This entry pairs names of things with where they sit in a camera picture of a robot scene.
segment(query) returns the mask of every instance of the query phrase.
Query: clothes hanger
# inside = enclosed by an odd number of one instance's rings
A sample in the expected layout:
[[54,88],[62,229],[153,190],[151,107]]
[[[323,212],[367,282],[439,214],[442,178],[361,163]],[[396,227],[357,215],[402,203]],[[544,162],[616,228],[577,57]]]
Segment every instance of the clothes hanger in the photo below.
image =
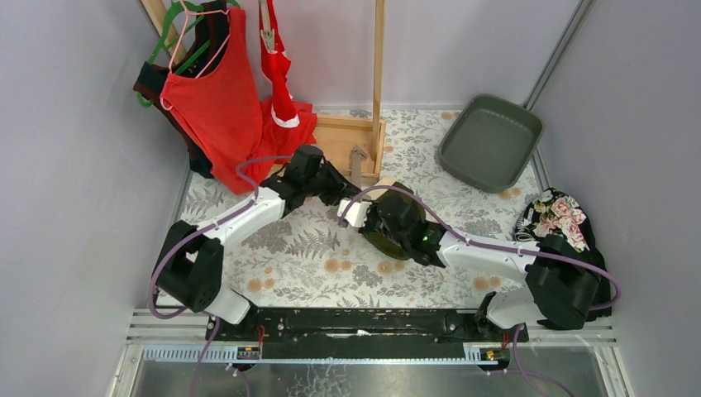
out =
[[[173,54],[170,56],[170,62],[168,63],[168,70],[169,70],[169,73],[173,73],[173,61],[175,60],[175,54],[178,53],[178,48],[180,48],[180,43],[183,41],[184,31],[187,29],[188,20],[189,20],[190,16],[204,16],[204,15],[217,14],[217,13],[221,13],[221,14],[224,14],[224,15],[229,15],[229,10],[231,10],[230,8],[227,8],[226,11],[223,11],[223,10],[216,10],[216,11],[207,11],[207,12],[191,12],[190,10],[188,10],[188,9],[185,7],[185,1],[184,1],[184,0],[179,0],[179,2],[180,2],[180,4],[183,5],[183,9],[184,9],[184,12],[185,12],[185,22],[183,23],[183,29],[181,30],[182,33],[180,33],[180,36],[178,37],[178,42],[175,44],[175,51],[174,51]],[[231,4],[231,2],[236,3],[236,1],[234,1],[234,0],[227,0],[227,2],[230,3],[230,4]],[[195,79],[198,79],[198,78],[202,75],[202,73],[204,73],[204,71],[207,70],[207,69],[209,68],[209,65],[211,65],[212,62],[219,56],[219,53],[222,52],[222,49],[224,48],[224,46],[225,46],[225,45],[227,44],[227,42],[229,41],[229,36],[230,36],[230,35],[227,35],[227,38],[224,39],[224,41],[222,41],[222,44],[219,46],[219,49],[217,50],[217,52],[214,53],[214,56],[209,60],[209,62],[207,62],[206,65],[204,65],[204,67],[202,68],[202,70],[200,70],[199,73],[194,77]],[[160,106],[161,106],[163,109],[165,109],[165,110],[170,110],[170,109],[173,108],[172,106],[165,106],[165,103],[163,102],[163,97],[162,97],[162,96],[160,97]]]
[[[236,2],[236,0],[227,0],[227,3],[231,4],[233,7],[241,7],[239,6],[239,3]],[[194,11],[194,12],[201,12],[204,10],[204,6],[202,4],[192,4],[191,2],[187,1],[179,1],[179,2],[173,2],[171,0],[170,8],[168,8],[168,11],[165,13],[165,16],[163,18],[163,29],[162,33],[160,35],[160,38],[158,42],[155,45],[155,48],[153,51],[151,51],[151,55],[149,59],[146,61],[148,64],[152,65],[155,61],[156,56],[161,52],[161,50],[169,50],[173,45],[179,44],[179,41],[173,40],[168,44],[165,44],[165,41],[168,39],[168,32],[170,31],[171,25],[173,25],[173,21],[175,18],[184,11]],[[183,33],[180,35],[182,37],[185,33],[189,32],[192,30],[195,25],[197,25],[202,19],[204,19],[204,16],[207,13],[199,13],[196,14],[198,15],[198,18],[195,19],[195,22],[193,22],[191,25],[188,25],[187,27],[184,27]],[[185,25],[188,24],[188,16],[187,14],[185,15]],[[200,46],[190,57],[188,57],[181,65],[180,67],[175,70],[176,74],[181,74],[183,73],[207,48],[209,48],[211,44],[210,40],[207,40]],[[175,47],[175,51],[173,54],[176,54],[178,52],[178,47]],[[136,93],[136,100],[139,101],[139,104],[143,108],[148,108],[153,104],[153,101],[149,99],[145,99],[141,93]]]

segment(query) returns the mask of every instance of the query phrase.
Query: wooden base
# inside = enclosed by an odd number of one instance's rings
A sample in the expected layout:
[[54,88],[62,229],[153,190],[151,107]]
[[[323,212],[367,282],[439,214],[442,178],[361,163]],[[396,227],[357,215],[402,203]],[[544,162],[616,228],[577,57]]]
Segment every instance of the wooden base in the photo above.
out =
[[[361,167],[363,184],[376,184],[382,166],[386,122],[380,121],[378,141],[373,142],[371,119],[325,114],[320,114],[318,117],[314,137],[317,138],[317,146],[324,152],[327,160],[347,178],[351,175],[353,146],[359,146],[365,153],[377,153],[376,158],[370,155],[364,160]],[[273,166],[273,172],[280,167],[281,165]]]

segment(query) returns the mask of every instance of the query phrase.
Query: shiny floor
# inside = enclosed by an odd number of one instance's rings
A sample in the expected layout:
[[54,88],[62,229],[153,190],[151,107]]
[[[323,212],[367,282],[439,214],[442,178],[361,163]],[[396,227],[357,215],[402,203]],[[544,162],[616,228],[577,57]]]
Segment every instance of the shiny floor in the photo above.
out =
[[[586,347],[523,347],[519,356],[526,369],[554,377],[575,396],[607,395],[596,356]],[[132,397],[189,396],[193,368],[193,363],[143,361]],[[475,366],[261,364],[247,371],[246,378],[254,397],[539,395],[519,374],[486,376]],[[535,382],[552,397],[566,395],[555,385]],[[196,395],[246,396],[246,388],[224,365],[206,364],[199,372]]]

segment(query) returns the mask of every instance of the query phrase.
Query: pink hanger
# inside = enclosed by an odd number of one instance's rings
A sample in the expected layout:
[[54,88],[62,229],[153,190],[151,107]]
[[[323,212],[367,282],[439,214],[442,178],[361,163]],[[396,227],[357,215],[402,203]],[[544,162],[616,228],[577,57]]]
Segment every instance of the pink hanger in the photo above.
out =
[[[229,10],[231,10],[230,8],[227,8],[226,11],[216,10],[216,11],[206,11],[206,12],[192,12],[192,11],[188,10],[188,8],[185,6],[185,3],[183,0],[179,0],[179,1],[180,1],[180,4],[183,6],[183,9],[185,10],[185,23],[183,24],[183,28],[180,29],[180,35],[178,37],[178,42],[175,44],[175,50],[173,51],[173,54],[170,56],[170,62],[168,63],[168,71],[169,71],[168,73],[169,74],[173,73],[173,60],[175,59],[175,54],[178,53],[178,48],[180,48],[180,43],[183,41],[183,32],[188,28],[188,20],[189,20],[190,16],[196,17],[198,15],[216,14],[219,12],[224,14],[224,15],[228,15]],[[207,62],[206,65],[204,65],[204,67],[202,68],[202,70],[199,71],[197,76],[195,76],[195,79],[199,78],[199,76],[202,75],[202,73],[204,73],[204,71],[207,70],[207,68],[209,68],[209,65],[211,65],[212,62],[219,56],[219,53],[222,52],[222,48],[224,48],[224,46],[227,44],[228,41],[229,41],[229,35],[227,35],[227,38],[224,39],[224,41],[222,42],[222,45],[219,46],[219,49],[214,54],[214,56],[209,60],[209,62]],[[165,110],[170,110],[173,108],[172,106],[170,106],[170,107],[165,106],[165,103],[163,102],[163,96],[160,97],[160,106]]]

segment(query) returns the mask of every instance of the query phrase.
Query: green hanger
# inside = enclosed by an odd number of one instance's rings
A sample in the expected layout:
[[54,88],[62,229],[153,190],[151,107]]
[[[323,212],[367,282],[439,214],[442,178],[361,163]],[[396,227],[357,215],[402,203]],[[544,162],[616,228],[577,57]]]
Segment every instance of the green hanger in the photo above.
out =
[[[239,7],[239,3],[236,2],[236,0],[227,0],[229,4],[231,4],[234,7]],[[201,4],[192,4],[191,2],[184,2],[185,7],[188,8],[189,11],[192,12],[202,12],[204,11],[204,6]],[[165,13],[165,17],[163,18],[163,33],[160,35],[160,39],[155,45],[155,48],[153,51],[151,51],[151,56],[149,59],[146,61],[149,64],[153,64],[155,61],[156,56],[158,56],[158,53],[161,50],[169,50],[173,45],[175,45],[178,42],[178,39],[175,39],[171,41],[168,44],[165,44],[165,41],[168,39],[168,32],[170,31],[171,25],[173,25],[173,20],[175,19],[176,16],[178,16],[181,12],[184,12],[185,10],[183,9],[183,4],[181,2],[173,2],[171,0],[170,8],[168,8],[168,11]],[[195,25],[197,25],[202,19],[204,19],[204,15],[200,15],[195,19],[193,23],[191,23],[188,27],[185,28],[185,31],[182,33],[183,35],[187,32],[189,32]],[[207,48],[210,46],[210,41],[207,40],[205,43],[199,47],[189,58],[187,58],[180,67],[175,70],[175,74],[181,74],[183,73]],[[139,104],[144,107],[148,108],[153,104],[153,101],[149,99],[145,99],[141,93],[136,93],[136,100],[139,101]]]

